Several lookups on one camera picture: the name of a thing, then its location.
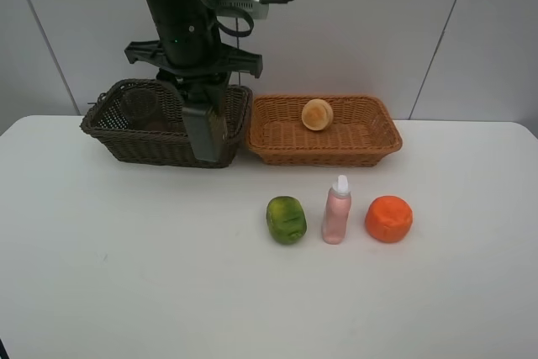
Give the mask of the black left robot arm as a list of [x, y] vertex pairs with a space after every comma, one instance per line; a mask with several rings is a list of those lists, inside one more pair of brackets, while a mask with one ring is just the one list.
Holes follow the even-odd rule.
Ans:
[[157, 40], [133, 41], [124, 50], [129, 63], [158, 68], [158, 80], [171, 84], [184, 108], [201, 114], [224, 112], [225, 93], [234, 71], [260, 75], [261, 56], [221, 40], [225, 27], [215, 0], [146, 0]]

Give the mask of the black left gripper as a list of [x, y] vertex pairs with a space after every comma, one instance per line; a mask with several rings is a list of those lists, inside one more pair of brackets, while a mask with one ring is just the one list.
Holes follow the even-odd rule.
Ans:
[[183, 104], [198, 102], [194, 90], [198, 82], [204, 82], [208, 103], [219, 117], [224, 116], [230, 75], [239, 72], [258, 78], [263, 71], [261, 55], [224, 45], [220, 40], [169, 45], [159, 40], [134, 41], [124, 52], [131, 64], [144, 62], [157, 67], [156, 80]]

